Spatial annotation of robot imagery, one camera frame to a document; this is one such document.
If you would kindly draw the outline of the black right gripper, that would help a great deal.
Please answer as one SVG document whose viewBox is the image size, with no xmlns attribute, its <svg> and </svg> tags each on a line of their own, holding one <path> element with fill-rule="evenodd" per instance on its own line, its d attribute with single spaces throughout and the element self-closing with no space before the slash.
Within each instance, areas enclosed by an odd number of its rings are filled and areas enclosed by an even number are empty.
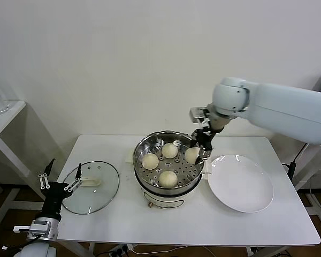
<svg viewBox="0 0 321 257">
<path fill-rule="evenodd" d="M 191 134 L 191 147 L 200 147 L 198 156 L 195 161 L 196 164 L 200 164 L 207 160 L 211 156 L 212 152 L 212 141 L 213 135 L 211 131 L 206 129 L 198 128 Z"/>
</svg>

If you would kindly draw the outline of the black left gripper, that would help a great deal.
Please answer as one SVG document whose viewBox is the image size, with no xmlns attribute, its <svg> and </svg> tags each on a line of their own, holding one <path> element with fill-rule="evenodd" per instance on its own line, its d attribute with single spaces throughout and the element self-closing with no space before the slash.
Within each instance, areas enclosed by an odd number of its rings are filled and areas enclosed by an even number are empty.
<svg viewBox="0 0 321 257">
<path fill-rule="evenodd" d="M 54 161 L 55 158 L 45 167 L 43 173 L 38 174 L 41 192 L 45 196 L 41 217 L 61 221 L 60 211 L 63 200 L 70 197 L 70 192 L 74 192 L 82 184 L 82 171 L 81 163 L 79 163 L 74 181 L 71 183 L 49 182 L 48 177 L 52 171 Z"/>
</svg>

